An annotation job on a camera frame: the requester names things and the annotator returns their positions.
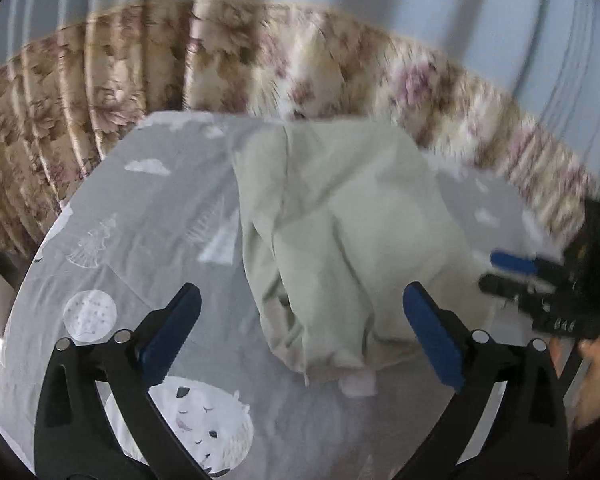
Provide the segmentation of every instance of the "metal screw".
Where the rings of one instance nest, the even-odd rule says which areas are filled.
[[[471,334],[471,339],[480,344],[485,344],[489,342],[489,334],[487,334],[484,330],[474,330]]]
[[[126,329],[118,330],[113,335],[113,341],[115,341],[116,343],[126,343],[130,339],[131,339],[131,332],[129,332],[129,330],[126,330]]]
[[[539,352],[544,352],[546,350],[546,343],[542,341],[542,339],[534,339],[531,344]]]
[[[67,348],[69,348],[70,344],[71,344],[71,340],[68,337],[63,337],[62,339],[59,339],[58,342],[56,343],[56,350],[58,350],[59,352],[62,352],[64,350],[66,350]]]

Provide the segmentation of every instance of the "crumpled fabric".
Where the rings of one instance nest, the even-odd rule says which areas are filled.
[[[270,124],[236,143],[244,269],[271,351],[306,384],[408,360],[419,281],[469,329],[480,268],[413,140],[370,121]]]

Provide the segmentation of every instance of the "moon print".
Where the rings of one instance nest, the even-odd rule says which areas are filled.
[[[118,312],[113,298],[101,290],[83,290],[64,307],[62,318],[69,335],[82,343],[106,336],[116,323]]]
[[[167,376],[149,394],[173,433],[212,478],[228,473],[247,457],[253,423],[238,392],[232,395],[210,384]],[[125,453],[143,460],[113,396],[107,399],[105,411]]]

